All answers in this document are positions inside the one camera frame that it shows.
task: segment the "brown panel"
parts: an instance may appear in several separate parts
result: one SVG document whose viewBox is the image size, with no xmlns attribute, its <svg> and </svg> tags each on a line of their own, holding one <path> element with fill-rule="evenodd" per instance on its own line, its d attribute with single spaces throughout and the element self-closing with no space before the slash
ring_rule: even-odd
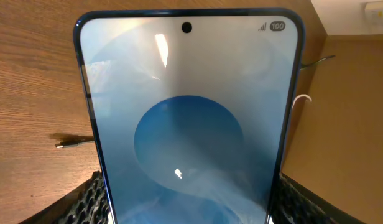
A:
<svg viewBox="0 0 383 224">
<path fill-rule="evenodd" d="M 56 150 L 51 139 L 92 135 L 73 49 L 75 21 L 93 10 L 206 7 L 293 9 L 307 28 L 304 60 L 320 56 L 326 33 L 309 0 L 0 1 L 0 223 L 35 214 L 99 170 L 93 145 Z M 299 92 L 311 76 L 301 77 Z"/>
<path fill-rule="evenodd" d="M 383 223 L 383 40 L 332 40 L 283 172 L 366 223 Z"/>
</svg>

